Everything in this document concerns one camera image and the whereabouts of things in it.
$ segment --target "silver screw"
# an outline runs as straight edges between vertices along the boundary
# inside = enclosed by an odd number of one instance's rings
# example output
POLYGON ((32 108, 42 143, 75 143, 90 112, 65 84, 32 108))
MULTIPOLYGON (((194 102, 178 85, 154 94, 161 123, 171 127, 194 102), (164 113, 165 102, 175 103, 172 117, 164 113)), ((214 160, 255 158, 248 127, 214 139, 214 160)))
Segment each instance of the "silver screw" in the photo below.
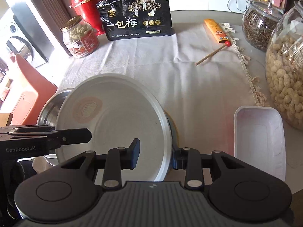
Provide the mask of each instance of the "silver screw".
POLYGON ((106 180, 104 182, 104 186, 108 188, 113 188, 119 185, 119 182, 117 180, 106 180))
POLYGON ((193 179, 193 180, 189 180, 187 182, 187 185, 192 188, 197 188, 202 185, 202 182, 200 180, 193 179))

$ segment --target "glass jar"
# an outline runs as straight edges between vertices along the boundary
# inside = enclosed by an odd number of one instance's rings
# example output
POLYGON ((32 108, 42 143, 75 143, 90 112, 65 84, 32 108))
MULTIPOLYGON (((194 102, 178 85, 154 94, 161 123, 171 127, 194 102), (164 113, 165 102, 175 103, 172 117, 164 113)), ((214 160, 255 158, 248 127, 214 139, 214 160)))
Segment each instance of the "glass jar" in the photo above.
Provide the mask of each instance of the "glass jar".
POLYGON ((268 4, 251 1, 250 7, 242 18, 242 30, 245 39, 258 50, 266 51, 272 32, 277 22, 282 18, 279 10, 272 7, 274 0, 268 4))
POLYGON ((93 28, 80 15, 65 23, 61 31, 64 44, 75 58, 89 55, 99 45, 93 28))
POLYGON ((275 108, 303 130, 303 1, 278 22, 266 52, 265 72, 275 108))

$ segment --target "pink chair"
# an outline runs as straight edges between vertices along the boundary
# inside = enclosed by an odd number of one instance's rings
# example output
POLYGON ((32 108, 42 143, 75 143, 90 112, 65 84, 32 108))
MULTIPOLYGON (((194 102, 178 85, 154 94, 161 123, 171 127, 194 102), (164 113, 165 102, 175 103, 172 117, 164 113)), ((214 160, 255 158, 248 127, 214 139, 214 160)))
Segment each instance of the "pink chair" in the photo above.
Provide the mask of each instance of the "pink chair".
POLYGON ((43 77, 20 54, 11 57, 18 65, 18 82, 23 92, 13 109, 11 125, 35 125, 45 103, 56 93, 57 86, 43 77))

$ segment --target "red ball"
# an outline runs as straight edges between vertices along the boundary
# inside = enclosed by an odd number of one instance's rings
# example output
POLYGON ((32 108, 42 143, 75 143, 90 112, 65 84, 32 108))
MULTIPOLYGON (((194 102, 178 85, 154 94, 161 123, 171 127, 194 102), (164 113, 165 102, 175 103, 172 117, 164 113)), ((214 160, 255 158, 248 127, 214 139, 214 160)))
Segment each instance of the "red ball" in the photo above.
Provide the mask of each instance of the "red ball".
POLYGON ((224 44, 226 44, 227 47, 231 46, 231 42, 230 41, 225 41, 224 44))

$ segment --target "black package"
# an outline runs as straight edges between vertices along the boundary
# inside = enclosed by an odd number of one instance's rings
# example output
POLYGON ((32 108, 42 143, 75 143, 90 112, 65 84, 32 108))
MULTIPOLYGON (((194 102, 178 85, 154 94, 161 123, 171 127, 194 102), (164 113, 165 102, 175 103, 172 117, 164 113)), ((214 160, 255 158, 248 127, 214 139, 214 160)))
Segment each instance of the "black package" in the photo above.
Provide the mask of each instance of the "black package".
POLYGON ((174 34, 169 0, 106 0, 97 9, 110 41, 174 34))

